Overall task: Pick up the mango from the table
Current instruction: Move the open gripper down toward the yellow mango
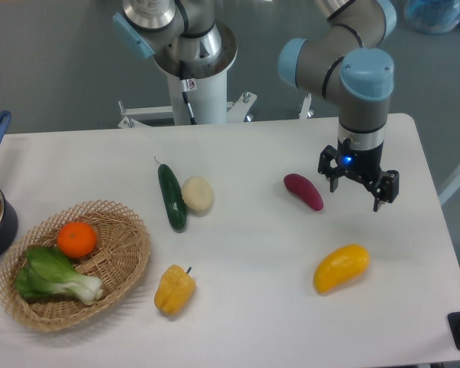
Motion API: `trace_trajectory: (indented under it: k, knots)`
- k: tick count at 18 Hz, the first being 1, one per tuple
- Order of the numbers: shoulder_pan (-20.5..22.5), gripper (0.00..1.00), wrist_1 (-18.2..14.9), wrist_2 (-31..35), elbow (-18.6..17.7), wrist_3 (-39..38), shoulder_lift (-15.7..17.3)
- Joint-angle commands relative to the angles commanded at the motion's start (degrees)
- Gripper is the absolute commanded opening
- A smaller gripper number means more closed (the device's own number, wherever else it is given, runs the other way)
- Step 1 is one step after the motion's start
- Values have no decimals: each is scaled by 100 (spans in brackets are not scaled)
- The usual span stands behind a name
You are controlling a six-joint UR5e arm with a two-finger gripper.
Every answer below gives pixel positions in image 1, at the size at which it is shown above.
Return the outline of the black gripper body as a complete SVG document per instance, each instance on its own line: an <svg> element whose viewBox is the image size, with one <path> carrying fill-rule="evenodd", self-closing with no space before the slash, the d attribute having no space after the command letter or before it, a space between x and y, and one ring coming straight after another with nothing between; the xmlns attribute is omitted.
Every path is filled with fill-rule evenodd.
<svg viewBox="0 0 460 368"><path fill-rule="evenodd" d="M361 183L366 189L374 189L383 172L380 168L383 144L369 150L354 150L347 143L331 147L332 160L337 164L330 172L330 189L338 187L342 176Z"/></svg>

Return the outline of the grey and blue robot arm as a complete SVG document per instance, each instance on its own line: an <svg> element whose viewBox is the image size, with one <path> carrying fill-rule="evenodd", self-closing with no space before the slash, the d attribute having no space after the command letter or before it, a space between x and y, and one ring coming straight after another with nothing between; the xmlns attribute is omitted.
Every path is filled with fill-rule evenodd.
<svg viewBox="0 0 460 368"><path fill-rule="evenodd" d="M393 59L380 43L396 26L388 1L320 1L330 24L317 42L290 40L278 57L278 75L291 86L339 107L337 144L326 147L318 171L330 188L346 177L391 203L399 174L380 166ZM153 58L165 73L178 125L225 123L227 72L237 55L232 31L215 18L211 1L125 1L112 19L124 44Z"/></svg>

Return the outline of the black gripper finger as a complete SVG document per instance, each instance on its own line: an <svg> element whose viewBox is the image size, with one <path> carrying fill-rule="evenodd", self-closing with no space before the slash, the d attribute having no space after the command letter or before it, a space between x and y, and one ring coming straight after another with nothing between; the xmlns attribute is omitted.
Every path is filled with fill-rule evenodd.
<svg viewBox="0 0 460 368"><path fill-rule="evenodd" d="M382 171L379 180L373 186L373 211L377 212L384 203L392 203L399 194L399 172Z"/></svg>
<svg viewBox="0 0 460 368"><path fill-rule="evenodd" d="M333 146L326 146L320 153L317 171L325 176L329 181L330 192L335 192L339 179L343 176L343 168L341 166L333 166L336 162L337 150Z"/></svg>

